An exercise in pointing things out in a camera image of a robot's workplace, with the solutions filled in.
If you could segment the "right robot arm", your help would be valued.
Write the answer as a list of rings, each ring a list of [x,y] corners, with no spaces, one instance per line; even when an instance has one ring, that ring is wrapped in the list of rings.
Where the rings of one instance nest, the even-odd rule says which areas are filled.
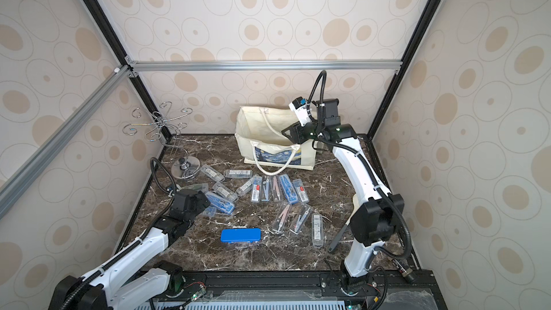
[[[342,262],[341,287],[354,293],[366,283],[377,254],[393,259],[408,258],[413,250],[409,227],[403,216],[404,199],[391,192],[376,175],[364,155],[360,140],[349,124],[343,124],[337,99],[324,96],[326,71],[318,75],[308,98],[299,97],[290,104],[298,121],[282,130],[292,143],[321,142],[336,156],[355,191],[357,204],[348,228],[354,238],[350,252]]]

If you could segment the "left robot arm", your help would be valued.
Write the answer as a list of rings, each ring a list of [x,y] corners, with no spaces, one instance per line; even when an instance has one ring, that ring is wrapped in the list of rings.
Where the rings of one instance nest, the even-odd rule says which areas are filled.
[[[53,292],[50,309],[134,309],[161,295],[177,297],[185,289],[181,267],[160,262],[138,272],[183,237],[210,202],[202,191],[167,187],[169,204],[123,250],[81,277],[68,276]]]

